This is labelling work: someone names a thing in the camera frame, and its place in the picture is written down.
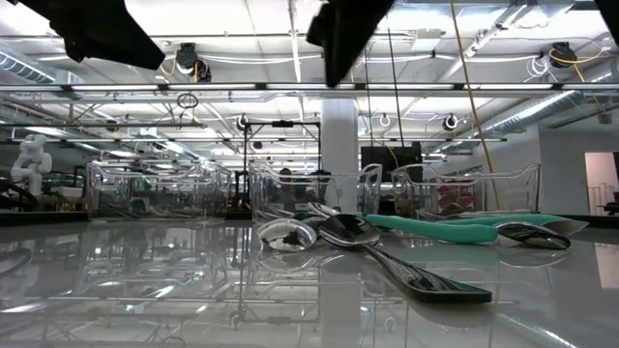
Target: white robot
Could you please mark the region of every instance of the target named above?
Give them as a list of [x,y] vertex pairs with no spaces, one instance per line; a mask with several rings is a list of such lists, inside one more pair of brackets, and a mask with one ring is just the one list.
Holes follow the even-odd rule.
[[[41,194],[42,174],[51,171],[51,155],[44,152],[43,146],[47,142],[45,135],[30,134],[26,136],[26,141],[19,145],[19,158],[11,169],[11,180],[19,183],[28,179],[28,191],[33,195]],[[28,168],[22,168],[26,162],[30,161]]]

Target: transparent container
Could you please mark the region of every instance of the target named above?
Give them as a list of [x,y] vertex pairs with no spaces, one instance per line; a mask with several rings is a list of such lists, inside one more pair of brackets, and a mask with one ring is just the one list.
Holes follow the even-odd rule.
[[380,164],[371,164],[356,175],[281,175],[266,163],[251,163],[253,220],[264,222],[280,211],[306,213],[310,202],[343,213],[377,214],[381,180]]
[[407,165],[392,172],[396,211],[409,218],[538,213],[540,169],[447,176],[427,164]]
[[90,218],[223,219],[232,172],[212,163],[181,175],[145,175],[88,164]]

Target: yellow cable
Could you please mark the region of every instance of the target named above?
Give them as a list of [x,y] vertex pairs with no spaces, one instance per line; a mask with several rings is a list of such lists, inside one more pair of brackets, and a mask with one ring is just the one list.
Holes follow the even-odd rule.
[[394,161],[396,162],[396,169],[399,168],[399,162],[398,162],[398,158],[396,157],[396,154],[394,153],[394,150],[392,150],[392,148],[390,148],[389,146],[385,146],[387,149],[389,149],[389,152],[391,153],[391,156],[394,157]]
[[176,53],[178,53],[178,50],[174,51],[174,62],[172,62],[172,72],[167,72],[164,68],[163,68],[163,64],[161,64],[159,66],[159,69],[162,70],[163,74],[166,76],[172,76],[174,74],[174,72],[176,72]]
[[[576,73],[578,74],[578,77],[580,77],[580,81],[582,81],[582,83],[586,83],[587,81],[584,79],[584,76],[582,75],[582,72],[580,71],[580,68],[578,67],[578,64],[574,64],[574,69],[576,70]],[[610,115],[608,110],[606,110],[606,108],[602,106],[602,104],[600,103],[600,101],[598,101],[596,96],[592,96],[592,97],[593,97],[593,100],[598,105],[598,108],[600,109],[600,111],[603,112],[606,115],[606,117],[608,117],[608,119],[612,119],[612,115]]]
[[561,58],[557,58],[555,56],[552,55],[552,52],[556,51],[556,49],[551,49],[550,52],[548,53],[548,55],[550,56],[550,58],[554,59],[557,62],[561,62],[561,63],[566,63],[566,64],[582,64],[582,63],[587,63],[587,62],[591,62],[592,60],[598,59],[600,58],[600,56],[602,55],[602,53],[604,53],[604,50],[601,49],[600,53],[596,54],[593,57],[589,57],[587,59],[583,59],[580,61],[570,61],[570,60],[565,60],[565,59],[561,59]]
[[464,48],[462,47],[462,37],[460,36],[460,31],[457,27],[456,20],[456,1],[450,0],[450,5],[452,8],[452,18],[454,20],[454,28],[456,29],[457,36],[457,46],[460,51],[460,59],[462,60],[462,68],[464,69],[464,79],[466,79],[466,86],[468,91],[468,98],[471,101],[471,109],[473,111],[473,121],[475,122],[475,127],[477,128],[477,132],[480,134],[480,139],[482,140],[482,146],[484,147],[484,153],[486,154],[486,162],[487,168],[490,173],[494,173],[494,166],[492,165],[492,159],[490,158],[490,152],[487,149],[486,138],[484,137],[484,131],[482,130],[482,125],[480,125],[479,115],[477,114],[477,107],[475,106],[475,100],[473,99],[473,89],[471,88],[471,80],[468,76],[468,68],[466,66],[466,59],[464,58]]

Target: teal handle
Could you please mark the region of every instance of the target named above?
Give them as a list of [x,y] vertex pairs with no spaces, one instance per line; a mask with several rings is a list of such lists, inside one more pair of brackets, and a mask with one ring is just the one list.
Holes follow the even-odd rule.
[[425,222],[403,217],[369,215],[366,220],[378,226],[396,229],[404,233],[433,238],[456,244],[476,244],[496,240],[496,228],[483,225],[453,226],[437,222]]
[[529,222],[536,224],[538,226],[544,226],[550,222],[556,221],[566,221],[568,218],[550,216],[550,215],[542,215],[542,214],[530,214],[530,215],[519,215],[519,216],[504,216],[504,217],[477,217],[477,218],[461,218],[461,219],[453,219],[453,220],[441,220],[440,223],[449,224],[449,225],[469,225],[469,224],[481,224],[484,226],[494,226],[497,223],[502,222]]

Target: white column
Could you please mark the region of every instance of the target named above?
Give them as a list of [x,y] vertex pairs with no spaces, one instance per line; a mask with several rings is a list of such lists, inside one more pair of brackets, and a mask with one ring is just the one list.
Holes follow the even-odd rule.
[[[322,101],[322,162],[333,175],[359,172],[357,105],[353,100]],[[343,213],[357,211],[357,182],[338,179],[327,190],[327,204]]]

